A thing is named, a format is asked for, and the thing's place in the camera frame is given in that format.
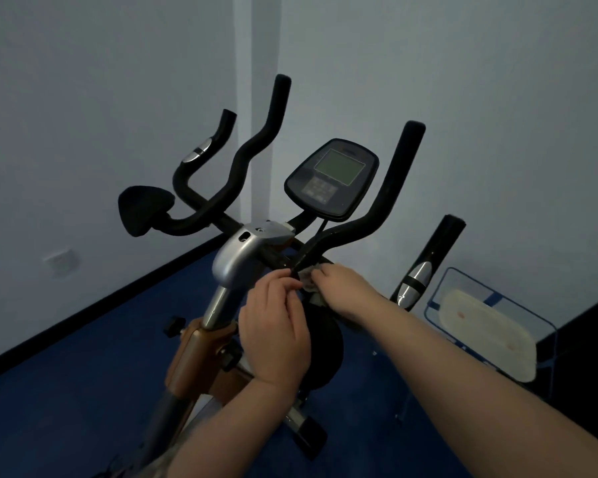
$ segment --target electrical outlet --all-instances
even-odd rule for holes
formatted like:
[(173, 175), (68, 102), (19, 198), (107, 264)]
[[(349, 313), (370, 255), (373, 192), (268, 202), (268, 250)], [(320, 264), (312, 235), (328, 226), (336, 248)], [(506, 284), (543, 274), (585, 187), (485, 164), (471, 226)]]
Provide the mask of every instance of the electrical outlet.
[(75, 272), (80, 266), (80, 257), (73, 249), (63, 250), (55, 253), (43, 260), (51, 271), (53, 276), (57, 279), (66, 277), (68, 274)]

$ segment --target blue carpet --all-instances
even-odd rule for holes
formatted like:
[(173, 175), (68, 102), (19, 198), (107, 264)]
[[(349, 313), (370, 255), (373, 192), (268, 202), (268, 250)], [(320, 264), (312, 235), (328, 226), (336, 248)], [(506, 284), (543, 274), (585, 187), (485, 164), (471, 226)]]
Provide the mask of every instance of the blue carpet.
[[(214, 253), (0, 376), (0, 478), (88, 478), (127, 465), (163, 390), (178, 340), (172, 315), (203, 314)], [(305, 411), (329, 434), (307, 461), (280, 427), (249, 477), (468, 476), (374, 343), (344, 329), (346, 355)], [(400, 413), (401, 419), (395, 416)]]

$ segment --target blue basket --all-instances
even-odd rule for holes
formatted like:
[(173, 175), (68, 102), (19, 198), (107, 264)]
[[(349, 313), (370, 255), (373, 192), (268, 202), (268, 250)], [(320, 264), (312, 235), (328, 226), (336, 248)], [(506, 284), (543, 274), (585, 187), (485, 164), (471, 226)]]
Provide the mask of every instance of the blue basket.
[[(551, 322), (543, 319), (540, 315), (537, 315), (528, 308), (514, 302), (510, 298), (505, 297), (503, 294), (488, 287), (484, 283), (473, 279), (471, 276), (463, 273), (457, 268), (449, 267), (445, 273), (443, 273), (441, 281), (432, 294), (430, 300), (427, 302), (425, 311), (423, 312), (425, 319), (438, 330), (443, 332), (449, 341), (453, 342), (455, 345), (458, 345), (465, 352), (469, 353), (493, 369), (496, 369), (498, 372), (504, 374), (515, 382), (518, 381), (496, 367), (485, 357), (481, 356), (479, 353), (472, 350), (461, 341), (457, 340), (441, 325), (441, 320), (439, 318), (441, 302), (447, 293), (454, 289), (461, 290), (464, 293), (481, 300), (484, 304), (495, 308), (500, 313), (507, 315), (507, 317), (518, 322), (529, 332), (535, 344), (538, 344), (539, 342), (541, 343), (542, 349), (537, 349), (540, 361), (538, 361), (536, 365), (536, 378), (534, 378), (532, 382), (519, 382), (518, 384), (526, 387), (542, 399), (551, 398), (553, 391), (553, 371), (557, 341), (556, 327)], [(553, 335), (553, 339), (545, 339), (550, 335)]]

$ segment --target exercise bike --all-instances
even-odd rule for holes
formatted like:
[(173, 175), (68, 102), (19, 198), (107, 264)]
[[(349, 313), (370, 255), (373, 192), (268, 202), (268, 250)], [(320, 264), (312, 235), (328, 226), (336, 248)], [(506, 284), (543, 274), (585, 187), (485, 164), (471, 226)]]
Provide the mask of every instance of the exercise bike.
[[(188, 181), (225, 145), (236, 114), (224, 110), (215, 134), (183, 158), (173, 175), (173, 188), (175, 194), (195, 210), (192, 215), (182, 219), (170, 216), (168, 211), (175, 204), (175, 196), (164, 189), (133, 186), (119, 196), (120, 217), (132, 236), (142, 236), (151, 228), (185, 236), (211, 224), (228, 236), (213, 263), (218, 287), (204, 315), (187, 326), (183, 318), (176, 317), (165, 328), (168, 337), (179, 337), (181, 343), (166, 373), (166, 389), (135, 460), (135, 473), (175, 442), (201, 394), (211, 394), (226, 404), (252, 378), (241, 347), (234, 339), (238, 334), (235, 315), (247, 290), (262, 271), (291, 268), (296, 278), (302, 269), (327, 261), (323, 258), (327, 250), (375, 232), (390, 215), (425, 133), (422, 123), (406, 123), (381, 188), (367, 214), (359, 219), (345, 222), (372, 183), (379, 159), (359, 144), (333, 139), (303, 161), (284, 184), (284, 190), (302, 209), (301, 213), (287, 222), (264, 220), (241, 224), (225, 211), (244, 186), (250, 160), (277, 136), (290, 86), (289, 77), (277, 75), (263, 128), (239, 148), (228, 182), (209, 200), (195, 192)], [(447, 217), (454, 220), (446, 222)], [(323, 219), (319, 232), (305, 243), (296, 240), (295, 236), (317, 218)], [(461, 220), (454, 216), (446, 218), (435, 232), (440, 236), (426, 246), (393, 295), (404, 308), (411, 308), (423, 294), (432, 273), (447, 253), (443, 249), (434, 251), (439, 241), (443, 242), (441, 247), (449, 250), (458, 237), (456, 229), (460, 227), (458, 233), (462, 229)], [(328, 221), (345, 223), (323, 229)], [(283, 252), (289, 246), (296, 251), (293, 256)], [(432, 257), (435, 258), (433, 265), (428, 261)], [(312, 459), (326, 442), (327, 433), (310, 417), (305, 417), (299, 405), (311, 390), (326, 385), (336, 374), (343, 361), (344, 347), (335, 321), (337, 316), (323, 303), (315, 304), (314, 299), (304, 297), (303, 304), (311, 333), (312, 361), (301, 383), (296, 405), (287, 413), (286, 423), (295, 433), (295, 442)]]

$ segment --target forearm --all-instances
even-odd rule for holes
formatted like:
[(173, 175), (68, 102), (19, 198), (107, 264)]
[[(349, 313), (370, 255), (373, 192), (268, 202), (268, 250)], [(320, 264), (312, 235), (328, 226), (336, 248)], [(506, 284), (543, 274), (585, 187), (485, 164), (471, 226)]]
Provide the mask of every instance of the forearm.
[(173, 460), (168, 478), (243, 475), (293, 399), (293, 393), (253, 379), (219, 413), (194, 430)]
[(358, 319), (475, 477), (598, 476), (598, 440), (415, 316), (379, 298)]

